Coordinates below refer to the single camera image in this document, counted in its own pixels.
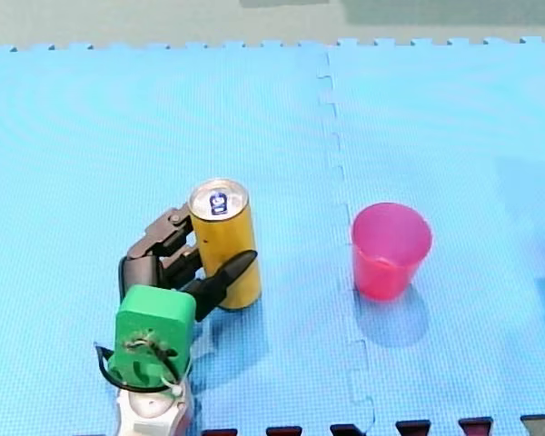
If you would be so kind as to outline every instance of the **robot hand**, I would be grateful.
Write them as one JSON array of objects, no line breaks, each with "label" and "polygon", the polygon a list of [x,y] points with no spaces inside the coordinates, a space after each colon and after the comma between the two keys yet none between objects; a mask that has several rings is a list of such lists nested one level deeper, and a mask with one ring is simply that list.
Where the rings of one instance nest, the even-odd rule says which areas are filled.
[{"label": "robot hand", "polygon": [[118,436],[185,432],[193,412],[193,322],[217,307],[256,259],[256,251],[244,251],[211,277],[196,279],[202,262],[197,248],[186,244],[192,230],[186,207],[169,209],[119,263],[115,351],[95,345],[101,374],[119,389]]}]

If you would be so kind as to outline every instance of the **can lid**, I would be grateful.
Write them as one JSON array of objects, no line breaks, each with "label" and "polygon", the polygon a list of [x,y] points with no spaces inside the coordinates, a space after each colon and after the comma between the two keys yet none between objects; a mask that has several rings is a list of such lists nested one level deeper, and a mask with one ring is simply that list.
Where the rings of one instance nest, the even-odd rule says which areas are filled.
[{"label": "can lid", "polygon": [[226,221],[242,212],[248,193],[237,182],[211,179],[197,186],[190,195],[190,212],[205,221]]}]

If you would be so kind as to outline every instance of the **green plastic block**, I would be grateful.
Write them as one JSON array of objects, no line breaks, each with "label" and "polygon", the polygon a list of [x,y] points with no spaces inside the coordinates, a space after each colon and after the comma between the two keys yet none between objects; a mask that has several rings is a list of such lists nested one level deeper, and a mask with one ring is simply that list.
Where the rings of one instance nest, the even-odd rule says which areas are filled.
[{"label": "green plastic block", "polygon": [[[115,350],[109,372],[136,387],[160,387],[162,376],[173,381],[169,370],[145,345],[153,342],[170,351],[170,362],[183,375],[190,362],[195,310],[195,299],[187,293],[132,286],[115,317]],[[129,347],[134,343],[142,345]]]}]

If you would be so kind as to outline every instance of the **gray floor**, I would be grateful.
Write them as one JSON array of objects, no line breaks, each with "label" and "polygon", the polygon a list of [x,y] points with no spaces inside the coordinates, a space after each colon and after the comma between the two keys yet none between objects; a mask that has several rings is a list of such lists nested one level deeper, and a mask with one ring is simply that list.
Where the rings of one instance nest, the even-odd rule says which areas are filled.
[{"label": "gray floor", "polygon": [[0,0],[0,45],[545,39],[545,0]]}]

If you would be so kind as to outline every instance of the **black object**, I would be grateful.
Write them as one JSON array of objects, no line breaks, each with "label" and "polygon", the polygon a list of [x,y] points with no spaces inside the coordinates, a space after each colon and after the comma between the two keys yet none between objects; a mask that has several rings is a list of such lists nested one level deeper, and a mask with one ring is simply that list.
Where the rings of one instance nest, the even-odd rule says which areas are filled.
[{"label": "black object", "polygon": [[183,292],[187,292],[196,300],[196,321],[203,320],[226,298],[228,286],[233,284],[256,259],[255,250],[246,250],[226,261],[218,271],[204,280],[194,280]]}]

